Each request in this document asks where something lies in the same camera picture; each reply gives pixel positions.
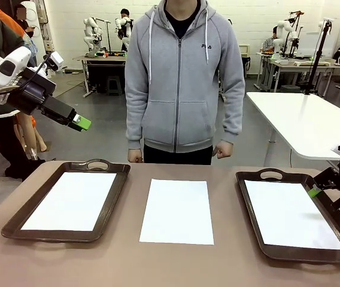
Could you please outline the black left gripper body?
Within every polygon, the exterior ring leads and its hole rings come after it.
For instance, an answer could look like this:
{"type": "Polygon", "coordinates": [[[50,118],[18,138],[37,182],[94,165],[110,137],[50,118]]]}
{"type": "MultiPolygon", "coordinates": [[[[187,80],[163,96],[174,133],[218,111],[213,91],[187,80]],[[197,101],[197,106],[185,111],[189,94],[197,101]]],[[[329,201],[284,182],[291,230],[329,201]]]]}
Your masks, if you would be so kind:
{"type": "Polygon", "coordinates": [[[76,111],[71,106],[53,97],[54,82],[27,67],[17,79],[19,88],[8,96],[8,104],[31,115],[40,110],[42,115],[64,126],[75,126],[76,111]]]}

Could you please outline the person's right hand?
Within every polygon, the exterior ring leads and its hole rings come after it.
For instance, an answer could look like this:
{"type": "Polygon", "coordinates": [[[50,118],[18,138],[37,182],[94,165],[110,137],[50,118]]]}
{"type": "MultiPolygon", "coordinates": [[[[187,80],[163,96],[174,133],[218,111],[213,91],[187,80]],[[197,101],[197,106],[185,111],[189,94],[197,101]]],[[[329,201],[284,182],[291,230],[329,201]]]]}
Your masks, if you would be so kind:
{"type": "Polygon", "coordinates": [[[141,149],[130,149],[127,153],[127,160],[130,163],[143,163],[143,156],[141,149]]]}

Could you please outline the person's left hand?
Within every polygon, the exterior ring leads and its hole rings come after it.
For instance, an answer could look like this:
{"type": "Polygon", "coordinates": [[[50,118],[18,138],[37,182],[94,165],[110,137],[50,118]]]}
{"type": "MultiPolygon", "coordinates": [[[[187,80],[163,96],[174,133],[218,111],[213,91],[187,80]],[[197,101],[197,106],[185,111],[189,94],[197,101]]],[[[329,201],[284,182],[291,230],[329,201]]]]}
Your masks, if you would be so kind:
{"type": "Polygon", "coordinates": [[[220,141],[214,148],[212,157],[218,159],[231,157],[233,154],[233,143],[220,141]]]}

